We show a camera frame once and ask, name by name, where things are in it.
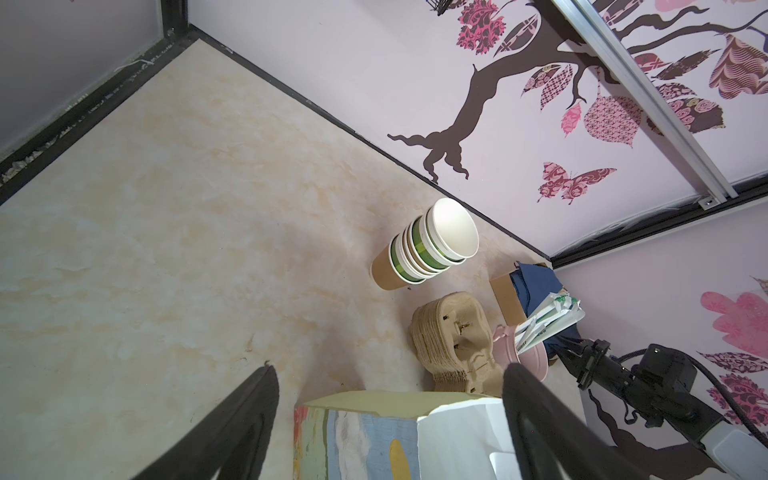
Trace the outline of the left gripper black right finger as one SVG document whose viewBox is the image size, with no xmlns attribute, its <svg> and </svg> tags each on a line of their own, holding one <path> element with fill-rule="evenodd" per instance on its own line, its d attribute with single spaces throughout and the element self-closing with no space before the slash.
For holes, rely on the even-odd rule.
<svg viewBox="0 0 768 480">
<path fill-rule="evenodd" d="M 502 400 L 524 479 L 645 479 L 520 364 L 503 376 Z"/>
</svg>

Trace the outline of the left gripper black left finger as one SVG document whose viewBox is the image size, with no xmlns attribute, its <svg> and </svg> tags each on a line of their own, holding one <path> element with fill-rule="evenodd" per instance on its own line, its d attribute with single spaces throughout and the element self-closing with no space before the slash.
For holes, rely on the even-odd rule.
<svg viewBox="0 0 768 480">
<path fill-rule="evenodd" d="M 138 479 L 257 479 L 277 407 L 275 368 L 259 367 Z"/>
</svg>

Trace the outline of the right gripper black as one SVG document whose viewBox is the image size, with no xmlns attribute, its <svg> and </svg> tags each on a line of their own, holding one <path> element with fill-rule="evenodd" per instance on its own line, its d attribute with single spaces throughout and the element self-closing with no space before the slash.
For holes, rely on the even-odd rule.
<svg viewBox="0 0 768 480">
<path fill-rule="evenodd" d="M 723 416 L 691 394 L 697 369 L 684 353 L 658 344 L 642 352 L 640 362 L 626 368 L 609 355 L 605 340 L 562 338 L 557 355 L 586 390 L 596 383 L 622 400 L 648 428 L 668 423 L 692 444 L 723 422 Z"/>
</svg>

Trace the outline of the paper gift bag with handles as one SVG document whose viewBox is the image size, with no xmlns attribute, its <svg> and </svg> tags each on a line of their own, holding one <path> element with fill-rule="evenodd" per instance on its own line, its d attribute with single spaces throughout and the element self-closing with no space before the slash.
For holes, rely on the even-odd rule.
<svg viewBox="0 0 768 480">
<path fill-rule="evenodd" d="M 296 479 L 519 479 L 499 398 L 348 391 L 294 410 Z"/>
</svg>

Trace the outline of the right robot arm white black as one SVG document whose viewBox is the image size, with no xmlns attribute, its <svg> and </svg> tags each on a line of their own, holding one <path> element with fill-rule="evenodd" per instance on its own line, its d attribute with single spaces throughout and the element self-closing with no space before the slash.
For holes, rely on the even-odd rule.
<svg viewBox="0 0 768 480">
<path fill-rule="evenodd" d="M 767 476 L 767 436 L 761 432 L 725 384 L 695 358 L 652 344 L 621 357 L 610 355 L 605 340 L 559 336 L 553 347 L 580 389 L 597 384 L 624 405 L 624 423 L 644 421 L 647 428 L 671 426 L 684 443 L 653 449 L 639 442 L 603 408 L 598 418 L 608 428 L 614 447 L 659 479 L 691 479 L 716 468 L 734 479 Z M 739 419 L 735 424 L 692 393 L 703 375 Z"/>
</svg>

